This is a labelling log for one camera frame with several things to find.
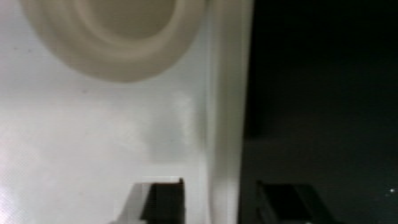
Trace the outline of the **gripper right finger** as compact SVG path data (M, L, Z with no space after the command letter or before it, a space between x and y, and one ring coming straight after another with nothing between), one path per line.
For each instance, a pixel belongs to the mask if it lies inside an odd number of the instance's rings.
M338 224L311 185L258 182L256 195L258 224Z

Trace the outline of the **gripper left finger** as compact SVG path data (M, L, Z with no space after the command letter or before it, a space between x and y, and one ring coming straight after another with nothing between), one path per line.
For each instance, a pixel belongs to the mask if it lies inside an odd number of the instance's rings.
M121 211L121 224L185 224L185 181L139 182Z

